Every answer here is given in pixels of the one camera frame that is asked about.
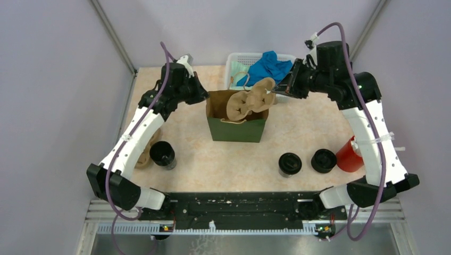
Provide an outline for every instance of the metal frame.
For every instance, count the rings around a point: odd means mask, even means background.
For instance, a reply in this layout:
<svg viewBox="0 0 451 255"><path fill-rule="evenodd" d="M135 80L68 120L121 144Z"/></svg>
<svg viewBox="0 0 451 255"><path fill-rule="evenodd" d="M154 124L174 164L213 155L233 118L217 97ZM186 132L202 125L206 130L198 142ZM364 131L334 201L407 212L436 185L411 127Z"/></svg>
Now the metal frame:
<svg viewBox="0 0 451 255"><path fill-rule="evenodd" d="M89 0L91 3L91 6L96 11L97 16L100 19L100 22L102 23L103 27L105 28L106 33L111 39L111 42L113 43L114 47L118 51L119 56L121 57L122 61L124 61L124 64L127 66L127 68L130 70L130 72L133 75L136 75L137 69L131 62L130 57L127 54L126 49L124 48L121 40L119 39L118 35L116 34L116 31L114 31L113 26L111 25L111 22L109 21L108 17L106 16L105 11L103 10L102 6L100 5L98 0Z"/></svg>
<svg viewBox="0 0 451 255"><path fill-rule="evenodd" d="M357 43L351 49L351 53L349 54L349 59L351 61L355 61L355 59L357 58L357 55L360 53L360 50L362 49L362 46L368 39L368 36L370 36L371 32L373 31L374 23L379 18L382 10L387 6L389 2L390 0L379 0L379 3L376 5L376 8L374 9L373 13L368 19L368 22L366 23L365 28L358 37Z"/></svg>
<svg viewBox="0 0 451 255"><path fill-rule="evenodd" d="M353 224L365 223L370 215L372 207L361 209L358 217L355 219ZM136 216L136 212L126 211L124 214L128 217ZM94 239L97 233L105 234L106 231L111 230L111 224L115 217L115 212L111 209L108 202L94 199L91 201L88 213L85 218L85 225L83 227L82 235L79 241L77 255L90 255ZM404 216L401 204L398 198L390 199L384 203L381 203L379 210L373 221L374 223L387 223L390 224L395 241L399 250L400 255L417 255L417 247L415 241L412 237L412 233L408 227L406 218ZM156 227L159 224L172 224L170 220L160 220L151 222L128 222L124 219L119 218L117 220L116 230L118 234L156 234ZM286 232L284 229L276 231L221 231L216 230L212 227L210 229L196 229L195 231L175 231L173 234L179 235L265 235L265 234L290 234L290 235L303 235L312 234L309 231L315 224L328 224L329 220L305 220L303 223L306 225L306 229L295 229L290 233ZM345 220L337 220L337 224L346 223Z"/></svg>

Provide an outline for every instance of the blue cloth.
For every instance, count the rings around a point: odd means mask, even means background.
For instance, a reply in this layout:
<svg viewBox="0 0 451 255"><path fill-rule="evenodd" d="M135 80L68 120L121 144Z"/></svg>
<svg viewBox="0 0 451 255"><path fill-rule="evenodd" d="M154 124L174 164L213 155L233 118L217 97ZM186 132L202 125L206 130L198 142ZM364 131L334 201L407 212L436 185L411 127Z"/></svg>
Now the blue cloth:
<svg viewBox="0 0 451 255"><path fill-rule="evenodd" d="M250 78L246 84L246 87L251 87L263 78L271 77L275 83L281 82L288 72L290 72L293 63L288 61L278 61L277 54L274 51L263 53L262 58L249 68ZM237 86L243 86L247 80L247 76L244 76L237 82Z"/></svg>

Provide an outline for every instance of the red cup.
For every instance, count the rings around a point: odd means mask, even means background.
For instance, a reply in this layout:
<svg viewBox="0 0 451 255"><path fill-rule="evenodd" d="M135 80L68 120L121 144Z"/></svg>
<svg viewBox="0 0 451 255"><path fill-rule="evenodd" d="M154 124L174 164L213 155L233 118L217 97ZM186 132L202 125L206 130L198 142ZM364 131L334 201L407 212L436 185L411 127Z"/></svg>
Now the red cup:
<svg viewBox="0 0 451 255"><path fill-rule="evenodd" d="M351 145L351 141L354 141L355 137L351 139L337 152L337 166L348 173L353 173L363 166L362 157L354 151Z"/></svg>

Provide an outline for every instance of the purple cable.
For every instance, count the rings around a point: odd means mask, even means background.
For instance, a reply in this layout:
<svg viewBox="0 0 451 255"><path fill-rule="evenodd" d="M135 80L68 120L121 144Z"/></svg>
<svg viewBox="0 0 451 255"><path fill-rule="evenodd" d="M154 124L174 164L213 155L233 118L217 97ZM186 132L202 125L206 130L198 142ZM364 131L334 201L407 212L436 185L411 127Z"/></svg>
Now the purple cable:
<svg viewBox="0 0 451 255"><path fill-rule="evenodd" d="M375 124L374 124L373 118L371 117L370 111L366 107L365 101L363 100L362 94L360 93L360 90L359 90L358 85L357 85L357 81L355 80L355 77L354 77L354 74L353 74L353 70L352 70L352 67L351 67L351 62L349 60L349 53L348 53L348 50L347 50L347 47L346 47L345 30L343 29L343 26L340 23L338 23L338 22L331 23L331 24L325 26L323 29L321 29L317 33L317 35L319 36L324 31L326 31L327 29L329 29L330 27L333 27L333 26L338 26L338 28L340 29L341 44L343 46L343 53L344 53L344 56L345 56L346 67L348 69L348 73L349 73L349 76L350 76L350 79L351 79L351 83L352 83L352 85L354 87L354 90L356 91L358 101L362 105L363 112L365 113L365 116L368 119L368 122L370 123L370 127L371 127L371 130L373 131L374 138L378 139L378 138L380 138L378 130L375 128ZM346 227L340 229L340 231L336 235L334 235L332 238L334 238L335 236L340 234L346 228L349 238L351 240L353 240L353 241L358 241L368 232L368 230L371 227L371 223L374 220L374 217L376 215L376 212L377 212L379 204L380 204L380 200L382 198L383 186L384 186L384 183L385 183L385 176L386 176L386 173L387 173L387 162L386 162L386 159L385 159L385 153L384 153L384 150L383 150L382 143L378 142L377 145L378 145L379 152L380 152L380 155L381 155L382 171L381 171L381 181L379 183L379 188L378 188L378 194L376 196L376 201L374 202L373 209L371 210L370 217L368 218L368 221L365 223L365 226L363 227L363 229L360 232L360 234L358 236L356 236L356 237L353 237L351 235L351 232L350 232L350 226L351 226L352 221L354 221L355 217L357 216L357 213L359 211L359 207L357 207L357 210L355 212L354 217L351 218L352 209L354 208L354 205L351 205L350 208L349 208L349 217L348 217L348 222L346 224Z"/></svg>
<svg viewBox="0 0 451 255"><path fill-rule="evenodd" d="M164 55L166 56L166 74L164 75L163 84L161 85L161 89L156 94L156 96L155 96L154 100L152 101L151 105L149 105L147 110L144 112L144 114L141 116L141 118L136 122L135 126L131 129L129 135L133 135L133 133L138 129L138 127L141 124L141 122L143 121L143 119L146 117L146 115L150 112L152 107L155 105L155 103L160 98L161 93L164 90L164 87L166 87L166 83L167 83L168 77L169 77L169 58L170 58L169 55L170 55L170 53L166 49L166 46L164 45L163 42L160 42L160 44L161 44L161 47L164 50ZM119 153L121 152L122 148L124 148L126 143L127 143L126 141L122 141L122 143L119 145L118 149L114 153L113 158L111 159L110 165L108 166L108 170L106 172L105 190L106 190L106 197L108 198L108 203L110 204L110 206L113 209L113 211L117 215L119 215L119 217L121 217L123 219L126 219L126 220L132 221L132 220L137 220L137 219L139 219L139 217L141 217L141 208L138 208L138 216L136 216L135 218L130 218L130 217L127 217L124 214L122 214L121 211L119 211L116 208L116 206L113 204L113 200L111 199L111 194L110 194L110 182L109 182L110 176L111 176L111 170L113 168L114 162L116 161L116 158L119 157Z"/></svg>
<svg viewBox="0 0 451 255"><path fill-rule="evenodd" d="M164 50L164 55L166 56L166 74L164 75L164 80L163 80L163 84L161 85L161 89L158 91L158 93L156 94L154 100L151 102L151 104L149 105L149 107L147 108L147 110L144 112L144 114L141 116L141 118L136 122L135 126L131 129L129 135L133 135L133 133L138 129L139 125L141 124L141 122L143 121L143 119L146 117L146 115L150 112L150 110L152 109L152 107L155 105L155 103L158 101L158 99L160 98L164 87L166 87L166 83L168 81L169 78L169 58L173 59L172 55L168 52L168 50L166 49L166 46L164 45L163 42L160 42L161 47ZM116 221L118 220L118 217L121 217L125 220L129 220L129 221L133 221L138 219L141 216L141 208L137 207L138 209L138 216L134 217L134 218L130 218L125 216L124 214L122 214L123 210L118 210L116 208L116 206L114 205L112 199L111 199L111 194L110 194L110 176L111 176L111 170L113 168L114 162L116 161L116 158L119 156L119 153L121 152L122 148L124 148L124 146L126 145L126 141L122 141L122 143L119 145L118 149L116 150L116 152L113 155L113 158L111 159L110 165L108 166L108 170L106 172L106 179L105 179L105 190L106 190L106 197L108 199L108 203L110 204L111 208L113 209L113 211L116 213L116 216L114 217L113 223L111 225L111 237L113 239L113 244L114 247L116 248L116 250L121 254L121 255L126 255L125 253L123 253L118 246L118 243L116 241L116 238L114 237L114 226L116 225ZM154 253L155 249L156 249L156 241L154 242L154 245L152 246L151 251L148 253L148 255L151 255Z"/></svg>
<svg viewBox="0 0 451 255"><path fill-rule="evenodd" d="M118 220L118 217L119 217L119 214L116 214L116 217L114 217L114 220L113 220L113 224L111 225L111 238L113 239L113 245L116 248L116 250L121 255L127 255L121 249L119 249L118 242L116 241L116 238L114 237L114 225L116 225L116 220ZM157 242L154 241L154 245L152 245L152 249L147 255L152 255L155 252L156 246L157 246Z"/></svg>

